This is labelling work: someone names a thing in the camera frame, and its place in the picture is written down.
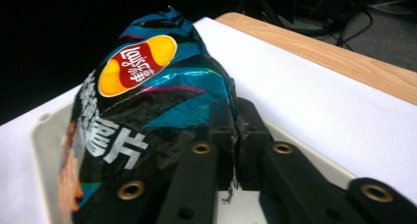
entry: lay's potato chip bag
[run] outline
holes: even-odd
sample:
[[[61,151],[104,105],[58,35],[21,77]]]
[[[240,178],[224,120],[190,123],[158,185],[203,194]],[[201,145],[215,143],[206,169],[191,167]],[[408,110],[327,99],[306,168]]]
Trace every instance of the lay's potato chip bag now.
[[[64,223],[151,223],[182,147],[233,81],[178,12],[133,21],[78,92],[60,174]]]

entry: black background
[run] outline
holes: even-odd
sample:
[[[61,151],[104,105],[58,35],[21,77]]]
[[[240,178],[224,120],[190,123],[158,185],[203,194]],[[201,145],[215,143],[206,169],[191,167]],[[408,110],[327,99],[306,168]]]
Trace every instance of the black background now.
[[[238,0],[0,0],[0,124],[80,84],[134,19],[216,18]]]

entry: brass screw hole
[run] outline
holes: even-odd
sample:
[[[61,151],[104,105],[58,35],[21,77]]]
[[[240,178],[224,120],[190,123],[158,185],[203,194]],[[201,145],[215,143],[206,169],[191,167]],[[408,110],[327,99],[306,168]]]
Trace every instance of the brass screw hole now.
[[[198,154],[209,153],[211,151],[211,147],[206,143],[199,143],[193,147],[193,152]]]
[[[132,181],[120,187],[117,191],[117,196],[124,200],[131,200],[141,196],[144,191],[144,183],[140,181]]]
[[[283,153],[283,154],[288,154],[288,153],[292,153],[294,152],[294,150],[286,145],[286,144],[276,144],[273,146],[273,151],[277,152],[277,153]]]
[[[391,202],[393,201],[392,194],[385,188],[377,185],[365,184],[361,186],[361,192],[368,198],[378,202]]]

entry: white table surface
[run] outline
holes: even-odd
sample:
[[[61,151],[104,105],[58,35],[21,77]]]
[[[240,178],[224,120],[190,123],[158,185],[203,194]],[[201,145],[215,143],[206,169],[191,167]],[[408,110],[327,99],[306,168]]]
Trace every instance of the white table surface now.
[[[417,203],[417,106],[210,19],[196,22],[238,95],[263,117],[360,177]],[[0,223],[47,223],[30,132],[78,87],[0,127]]]

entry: lay's logo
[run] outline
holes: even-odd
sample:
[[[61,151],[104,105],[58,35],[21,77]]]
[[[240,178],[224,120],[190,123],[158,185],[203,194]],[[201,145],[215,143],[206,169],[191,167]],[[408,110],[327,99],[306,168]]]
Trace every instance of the lay's logo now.
[[[98,91],[112,97],[139,86],[162,71],[176,51],[177,43],[169,35],[125,46],[107,61],[98,79]]]

